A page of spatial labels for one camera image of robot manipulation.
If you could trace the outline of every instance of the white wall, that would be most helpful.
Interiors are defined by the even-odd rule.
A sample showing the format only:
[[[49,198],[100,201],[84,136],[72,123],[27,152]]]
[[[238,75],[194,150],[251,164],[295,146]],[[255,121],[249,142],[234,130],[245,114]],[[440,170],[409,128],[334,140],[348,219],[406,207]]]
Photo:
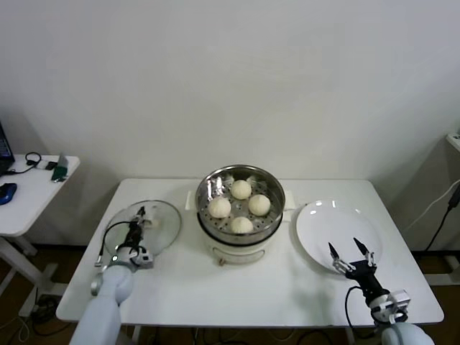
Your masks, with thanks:
[[[120,179],[233,162],[369,178],[395,203],[460,127],[459,15],[457,1],[3,0],[12,145],[83,162],[30,236],[85,244]]]

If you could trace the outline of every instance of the white plate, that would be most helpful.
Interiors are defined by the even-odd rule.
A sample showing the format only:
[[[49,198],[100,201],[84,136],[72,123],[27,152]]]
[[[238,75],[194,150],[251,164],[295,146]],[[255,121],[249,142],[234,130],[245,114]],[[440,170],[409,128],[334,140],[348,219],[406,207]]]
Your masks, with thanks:
[[[340,258],[346,262],[364,259],[353,237],[375,253],[376,262],[382,257],[382,242],[371,222],[360,210],[338,201],[309,203],[300,212],[296,227],[305,251],[332,272],[337,273],[332,266],[328,242],[332,243]]]

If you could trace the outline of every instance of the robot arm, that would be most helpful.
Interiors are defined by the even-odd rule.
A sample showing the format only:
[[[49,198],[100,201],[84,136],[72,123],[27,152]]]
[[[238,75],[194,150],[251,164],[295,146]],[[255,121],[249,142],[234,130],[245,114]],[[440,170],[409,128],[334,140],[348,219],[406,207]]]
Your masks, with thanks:
[[[119,305],[131,295],[132,271],[122,265],[110,266],[100,279],[98,295],[86,307],[70,345],[116,343],[121,327]]]
[[[116,248],[116,255],[91,284],[91,293],[96,297],[86,307],[70,345],[116,343],[121,327],[119,305],[131,295],[133,273],[139,268],[153,266],[152,254],[139,245],[144,215],[142,207],[129,222],[129,232],[124,242]]]
[[[377,270],[374,253],[356,238],[353,240],[365,259],[345,262],[329,243],[333,266],[346,278],[358,282],[376,326],[384,328],[383,345],[433,345],[433,340],[421,328],[404,323],[408,319],[409,295],[404,290],[390,292],[384,289],[374,275]]]

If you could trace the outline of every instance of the table leg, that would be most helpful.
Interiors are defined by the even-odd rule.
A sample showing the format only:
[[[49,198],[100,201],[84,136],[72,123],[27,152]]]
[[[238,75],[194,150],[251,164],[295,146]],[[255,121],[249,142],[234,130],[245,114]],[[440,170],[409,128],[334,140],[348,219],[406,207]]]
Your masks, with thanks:
[[[58,268],[57,264],[48,264],[43,272],[37,269],[23,254],[19,253],[6,239],[0,237],[0,257],[5,260],[15,271],[24,275],[34,284],[34,289],[27,297],[24,305],[19,311],[19,316],[30,315],[35,304],[35,296],[58,295],[62,296],[67,284],[51,281],[51,276]]]
[[[14,243],[21,247],[24,252],[24,255],[34,257],[37,255],[37,248],[32,246],[32,244],[26,240],[24,236],[11,237],[10,238]]]
[[[134,332],[132,332],[132,341],[135,344],[139,343],[139,336],[141,335],[141,326],[135,326]]]
[[[41,288],[50,288],[51,280],[40,272],[23,254],[19,253],[6,239],[0,237],[0,257],[17,272]]]
[[[6,277],[0,283],[0,296],[5,291],[6,287],[8,286],[9,282],[12,281],[16,270],[11,268],[10,271],[6,274]]]
[[[345,333],[346,333],[346,340],[348,341],[348,345],[355,345],[356,342],[354,340],[353,330],[349,327],[346,327]]]
[[[460,285],[460,264],[456,257],[444,257],[448,265],[451,267],[451,273],[439,275],[425,275],[425,279],[430,286],[449,286]]]

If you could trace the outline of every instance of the floor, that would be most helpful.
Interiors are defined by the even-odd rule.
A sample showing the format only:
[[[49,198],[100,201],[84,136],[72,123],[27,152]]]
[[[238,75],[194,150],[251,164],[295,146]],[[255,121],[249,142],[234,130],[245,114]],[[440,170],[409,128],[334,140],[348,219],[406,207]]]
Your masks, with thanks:
[[[38,255],[30,260],[40,269],[44,269],[49,262],[58,262],[59,267],[53,277],[54,281],[69,282],[82,255],[82,249],[40,249]],[[426,257],[418,261],[424,273],[445,273],[449,271],[447,264],[439,258]],[[9,265],[0,260],[0,281],[3,280],[9,270]],[[16,319],[6,326],[3,325],[17,316],[22,303],[31,289],[32,284],[30,282],[21,275],[15,274],[8,288],[0,296],[0,345],[22,344],[18,339],[18,332],[22,326],[20,321]],[[458,315],[460,313],[460,286],[435,287],[433,291],[444,310],[444,322],[424,326],[423,329],[432,337],[436,345],[460,344],[458,322]],[[63,327],[65,328],[62,331],[51,336],[38,336],[30,329],[29,338],[23,344],[68,344],[75,329],[74,324],[68,325],[54,319],[36,326],[36,331],[41,334],[47,334],[59,331]],[[131,335],[133,328],[123,326],[122,331]],[[23,338],[26,336],[24,329],[22,336]],[[196,330],[193,328],[167,327],[142,328],[139,344],[193,344],[195,336],[197,345],[346,344],[346,335],[342,328],[327,330],[200,328],[198,333],[196,333]],[[379,343],[378,339],[376,339],[361,341],[358,344]]]

